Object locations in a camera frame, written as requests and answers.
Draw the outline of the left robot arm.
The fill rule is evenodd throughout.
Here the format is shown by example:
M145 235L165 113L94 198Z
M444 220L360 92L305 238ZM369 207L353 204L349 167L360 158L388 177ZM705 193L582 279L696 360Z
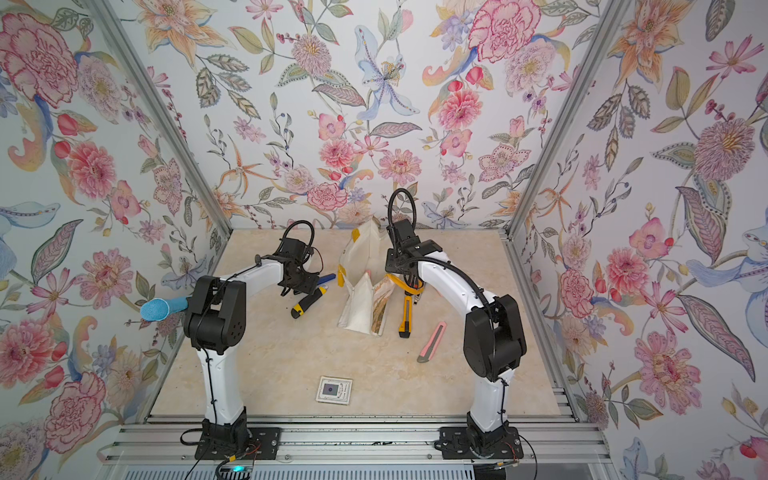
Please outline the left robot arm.
M290 313L300 318L325 294L320 274L306 270L310 263L309 254L258 256L239 272L200 278L186 298L184 334L198 353L206 391L204 437L233 443L249 437L235 358L246 331L248 297L272 286L279 286L283 296L297 292L303 298Z

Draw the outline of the blue utility knife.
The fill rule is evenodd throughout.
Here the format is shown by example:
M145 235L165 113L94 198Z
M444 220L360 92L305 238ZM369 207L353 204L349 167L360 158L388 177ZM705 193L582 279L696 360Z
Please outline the blue utility knife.
M327 275L324 275L324 276L322 276L322 277L320 277L320 278L319 278L319 280L318 280L318 284L319 284L319 285L323 285L323 284L326 284L326 283L328 283L328 282L331 282L331 281L333 281L333 280L335 280L335 279L336 279L336 275L335 275L335 274L333 274L333 273L331 273L331 274L327 274Z

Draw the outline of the yellow black utility knife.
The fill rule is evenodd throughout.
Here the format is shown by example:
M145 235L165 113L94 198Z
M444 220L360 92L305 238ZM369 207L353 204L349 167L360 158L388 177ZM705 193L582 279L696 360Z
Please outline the yellow black utility knife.
M294 319L303 316L318 300L326 294L326 289L322 286L317 287L313 293L306 295L294 307L290 313Z

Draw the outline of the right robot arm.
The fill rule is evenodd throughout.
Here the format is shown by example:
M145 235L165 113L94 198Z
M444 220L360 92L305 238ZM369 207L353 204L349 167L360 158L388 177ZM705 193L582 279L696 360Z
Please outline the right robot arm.
M508 428L510 382L527 353L517 301L481 288L436 242L417 236L392 240L385 270L426 283L463 316L462 351L476 376L468 434L485 444L500 439Z

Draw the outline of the white canvas pouch yellow handles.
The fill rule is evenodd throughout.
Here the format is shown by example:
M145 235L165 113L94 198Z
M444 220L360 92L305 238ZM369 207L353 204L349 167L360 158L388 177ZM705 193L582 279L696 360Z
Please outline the white canvas pouch yellow handles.
M372 336L383 334L388 302L397 287L385 271L390 247L386 228L376 218L352 231L337 268L338 284L348 294L339 328Z

